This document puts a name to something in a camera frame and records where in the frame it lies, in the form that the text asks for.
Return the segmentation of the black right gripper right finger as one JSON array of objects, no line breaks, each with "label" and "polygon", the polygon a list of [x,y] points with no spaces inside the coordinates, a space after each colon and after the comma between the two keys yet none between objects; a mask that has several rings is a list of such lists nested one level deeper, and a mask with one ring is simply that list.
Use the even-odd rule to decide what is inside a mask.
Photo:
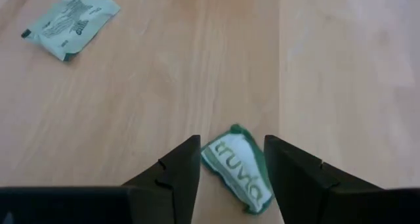
[{"label": "black right gripper right finger", "polygon": [[418,223],[419,189],[382,189],[274,136],[264,138],[285,223]]}]

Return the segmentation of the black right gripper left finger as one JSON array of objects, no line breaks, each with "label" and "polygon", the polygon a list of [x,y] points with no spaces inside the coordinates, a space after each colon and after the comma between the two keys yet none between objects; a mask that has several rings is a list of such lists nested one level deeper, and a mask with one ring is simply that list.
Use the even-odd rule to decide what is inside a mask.
[{"label": "black right gripper left finger", "polygon": [[200,179],[193,135],[120,186],[3,187],[2,223],[190,223]]}]

